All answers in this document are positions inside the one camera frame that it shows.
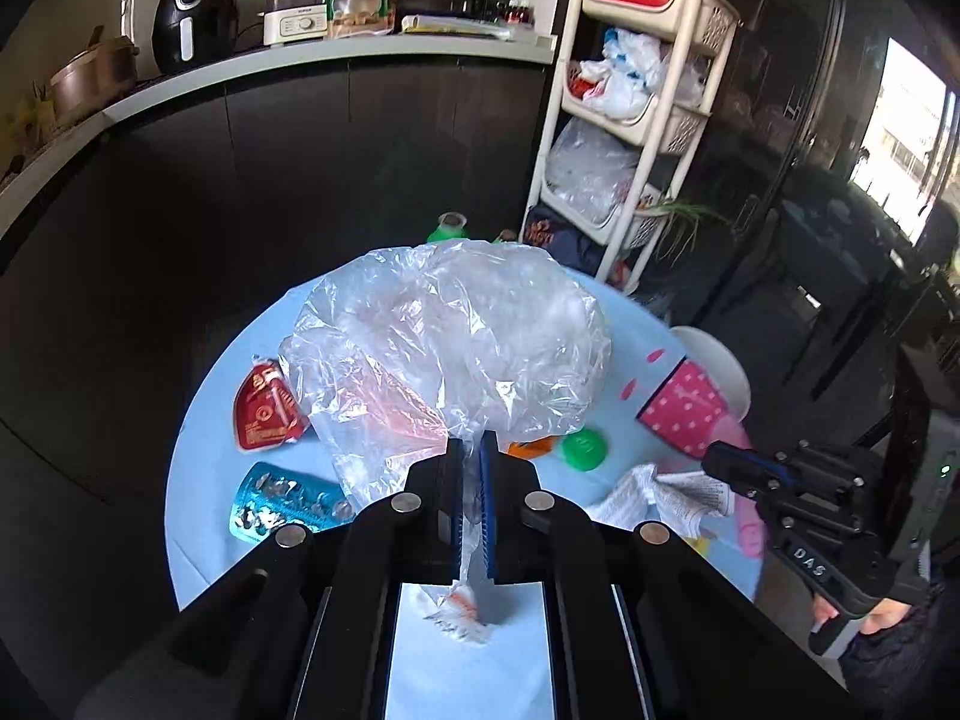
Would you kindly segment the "person's right hand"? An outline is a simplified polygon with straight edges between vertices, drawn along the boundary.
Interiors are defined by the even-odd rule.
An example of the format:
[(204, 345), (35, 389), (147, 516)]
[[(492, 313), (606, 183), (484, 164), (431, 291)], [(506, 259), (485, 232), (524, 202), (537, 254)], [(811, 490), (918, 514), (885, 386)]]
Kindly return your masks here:
[[(864, 635), (872, 635), (876, 632), (885, 631), (885, 629), (895, 628), (896, 624), (900, 624), (912, 611), (913, 606), (907, 605), (907, 603), (901, 603), (901, 601), (893, 600), (893, 598), (884, 598), (859, 621), (859, 632)], [(812, 614), (814, 615), (812, 629), (818, 631), (823, 624), (827, 624), (827, 622), (838, 617), (839, 611), (827, 598), (823, 598), (822, 595), (816, 593), (812, 598)]]

